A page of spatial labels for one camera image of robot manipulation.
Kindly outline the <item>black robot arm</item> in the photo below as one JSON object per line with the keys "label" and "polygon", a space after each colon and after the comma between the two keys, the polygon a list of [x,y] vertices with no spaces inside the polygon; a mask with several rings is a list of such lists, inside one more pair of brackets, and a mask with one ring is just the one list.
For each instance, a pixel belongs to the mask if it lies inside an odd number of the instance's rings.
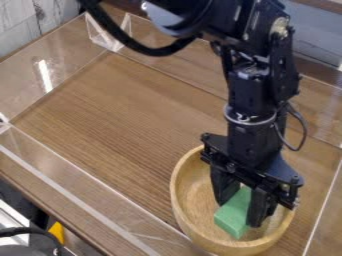
{"label": "black robot arm", "polygon": [[174,41],[153,48],[120,28],[98,0],[77,0],[105,32],[130,50],[164,57],[196,39],[209,42],[220,58],[228,87],[224,135],[201,135],[201,160],[209,165],[215,200],[232,200],[251,189],[245,224],[259,227],[277,206],[293,209],[303,178],[280,151],[300,149],[284,139],[288,116],[301,115],[289,99],[299,94],[300,74],[292,55],[293,27],[279,0],[141,0],[154,27]]}

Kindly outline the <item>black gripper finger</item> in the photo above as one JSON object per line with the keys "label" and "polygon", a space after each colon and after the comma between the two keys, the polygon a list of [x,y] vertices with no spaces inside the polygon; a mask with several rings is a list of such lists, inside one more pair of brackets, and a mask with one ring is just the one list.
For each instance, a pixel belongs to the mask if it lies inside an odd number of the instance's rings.
{"label": "black gripper finger", "polygon": [[217,166],[209,168],[209,178],[215,201],[223,205],[237,192],[240,184],[232,174],[223,171]]}
{"label": "black gripper finger", "polygon": [[247,225],[252,228],[259,228],[265,218],[273,214],[276,205],[275,196],[256,187],[251,191],[251,201],[245,219]]}

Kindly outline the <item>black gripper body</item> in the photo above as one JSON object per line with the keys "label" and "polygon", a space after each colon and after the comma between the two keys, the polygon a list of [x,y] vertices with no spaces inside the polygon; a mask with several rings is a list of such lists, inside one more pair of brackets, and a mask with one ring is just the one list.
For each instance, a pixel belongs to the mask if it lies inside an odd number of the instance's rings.
{"label": "black gripper body", "polygon": [[284,139],[285,123],[241,125],[231,123],[225,135],[203,133],[200,159],[232,174],[251,191],[259,187],[275,196],[277,205],[295,208],[303,178],[285,163],[281,149],[297,151]]}

